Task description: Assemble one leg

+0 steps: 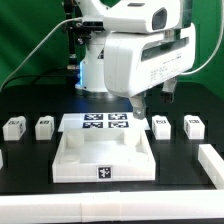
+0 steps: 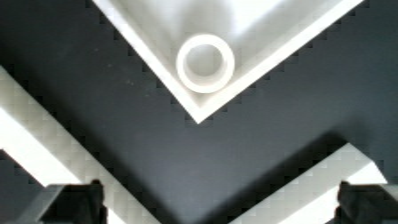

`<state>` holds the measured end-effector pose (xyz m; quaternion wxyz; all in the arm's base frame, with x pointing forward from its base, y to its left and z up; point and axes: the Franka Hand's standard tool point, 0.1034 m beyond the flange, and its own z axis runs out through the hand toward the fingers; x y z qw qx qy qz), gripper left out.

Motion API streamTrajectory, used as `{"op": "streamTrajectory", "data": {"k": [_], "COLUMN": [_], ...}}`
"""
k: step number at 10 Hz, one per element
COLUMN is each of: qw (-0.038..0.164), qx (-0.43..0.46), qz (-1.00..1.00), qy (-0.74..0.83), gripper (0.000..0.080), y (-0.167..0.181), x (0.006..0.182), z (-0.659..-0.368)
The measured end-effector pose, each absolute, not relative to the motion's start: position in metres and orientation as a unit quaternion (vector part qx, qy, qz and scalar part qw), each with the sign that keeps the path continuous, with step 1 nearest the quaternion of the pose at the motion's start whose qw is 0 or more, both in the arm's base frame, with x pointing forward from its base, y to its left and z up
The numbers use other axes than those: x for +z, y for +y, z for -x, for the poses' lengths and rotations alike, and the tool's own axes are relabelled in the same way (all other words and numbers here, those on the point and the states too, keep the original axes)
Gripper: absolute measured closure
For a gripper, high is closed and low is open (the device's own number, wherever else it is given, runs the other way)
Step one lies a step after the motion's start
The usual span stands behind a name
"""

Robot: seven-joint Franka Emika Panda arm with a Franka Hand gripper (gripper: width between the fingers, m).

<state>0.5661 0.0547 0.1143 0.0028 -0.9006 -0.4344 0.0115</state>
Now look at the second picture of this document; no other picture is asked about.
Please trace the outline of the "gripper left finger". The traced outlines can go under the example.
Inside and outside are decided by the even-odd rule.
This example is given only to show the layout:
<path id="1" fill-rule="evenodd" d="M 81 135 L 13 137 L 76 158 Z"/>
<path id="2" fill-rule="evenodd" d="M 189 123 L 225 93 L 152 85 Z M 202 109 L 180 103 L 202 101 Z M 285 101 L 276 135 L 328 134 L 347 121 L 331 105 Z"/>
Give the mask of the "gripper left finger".
<path id="1" fill-rule="evenodd" d="M 108 224 L 104 189 L 97 179 L 88 184 L 49 185 L 15 218 L 15 224 Z"/>

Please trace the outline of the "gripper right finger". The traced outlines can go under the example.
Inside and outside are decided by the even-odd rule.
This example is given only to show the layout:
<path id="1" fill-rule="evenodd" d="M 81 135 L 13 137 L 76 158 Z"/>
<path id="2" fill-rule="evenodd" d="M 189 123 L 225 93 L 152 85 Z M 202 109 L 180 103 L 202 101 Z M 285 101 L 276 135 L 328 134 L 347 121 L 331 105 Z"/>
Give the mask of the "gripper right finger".
<path id="1" fill-rule="evenodd" d="M 340 182 L 333 224 L 398 224 L 398 185 Z"/>

